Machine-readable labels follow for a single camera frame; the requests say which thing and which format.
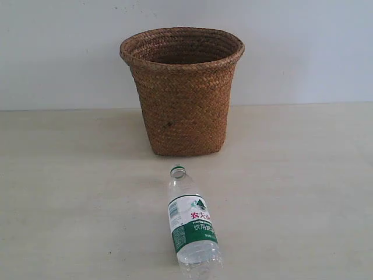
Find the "brown woven wicker basket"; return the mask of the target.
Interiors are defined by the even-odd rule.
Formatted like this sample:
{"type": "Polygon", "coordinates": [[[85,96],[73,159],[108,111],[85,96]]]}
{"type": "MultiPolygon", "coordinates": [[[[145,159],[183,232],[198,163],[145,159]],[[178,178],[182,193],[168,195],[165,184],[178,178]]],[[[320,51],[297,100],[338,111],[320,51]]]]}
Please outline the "brown woven wicker basket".
{"type": "Polygon", "coordinates": [[[155,154],[202,156],[221,149],[244,51],[235,35],[197,27],[148,30],[121,43],[155,154]]]}

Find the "clear plastic water bottle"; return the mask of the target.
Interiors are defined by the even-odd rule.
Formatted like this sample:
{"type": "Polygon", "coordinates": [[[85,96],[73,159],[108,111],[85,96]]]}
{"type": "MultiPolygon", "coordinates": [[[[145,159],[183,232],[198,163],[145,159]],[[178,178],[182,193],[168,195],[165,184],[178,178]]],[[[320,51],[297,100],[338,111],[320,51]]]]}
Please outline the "clear plastic water bottle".
{"type": "Polygon", "coordinates": [[[187,279],[212,279],[223,265],[216,232],[205,198],[180,164],[170,170],[167,212],[181,272],[187,279]]]}

